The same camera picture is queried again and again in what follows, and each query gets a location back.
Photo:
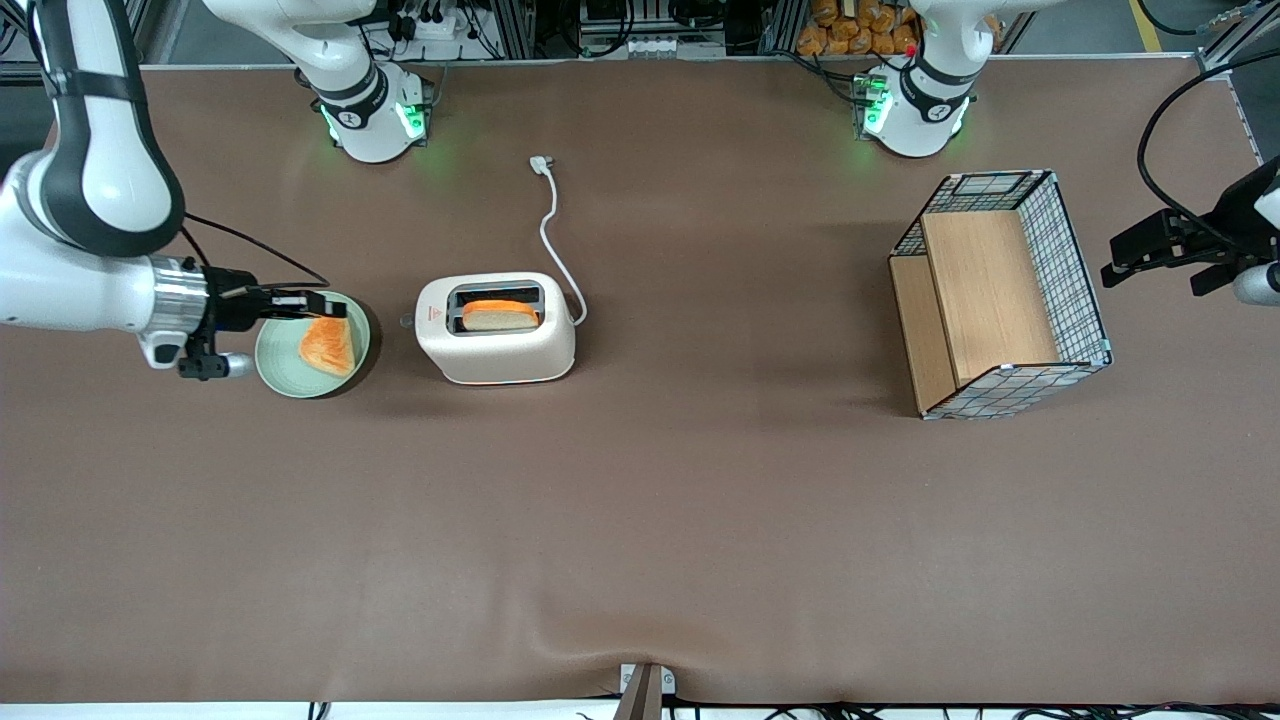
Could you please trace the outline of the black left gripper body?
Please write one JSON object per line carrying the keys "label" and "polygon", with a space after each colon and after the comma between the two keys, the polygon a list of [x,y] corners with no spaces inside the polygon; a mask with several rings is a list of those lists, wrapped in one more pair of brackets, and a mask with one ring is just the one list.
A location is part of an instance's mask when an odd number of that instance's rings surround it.
{"label": "black left gripper body", "polygon": [[1268,160],[1252,170],[1225,188],[1213,208],[1199,217],[1208,229],[1197,245],[1198,263],[1277,260],[1277,228],[1256,208],[1266,193],[1277,190],[1277,167],[1279,160]]}

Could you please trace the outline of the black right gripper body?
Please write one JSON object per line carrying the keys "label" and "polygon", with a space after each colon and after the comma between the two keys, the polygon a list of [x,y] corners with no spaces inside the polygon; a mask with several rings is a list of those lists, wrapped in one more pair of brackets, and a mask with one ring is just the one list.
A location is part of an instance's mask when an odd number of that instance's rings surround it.
{"label": "black right gripper body", "polygon": [[246,332],[274,309],[271,295],[248,272],[204,266],[207,297],[200,323],[200,355],[216,352],[220,332]]}

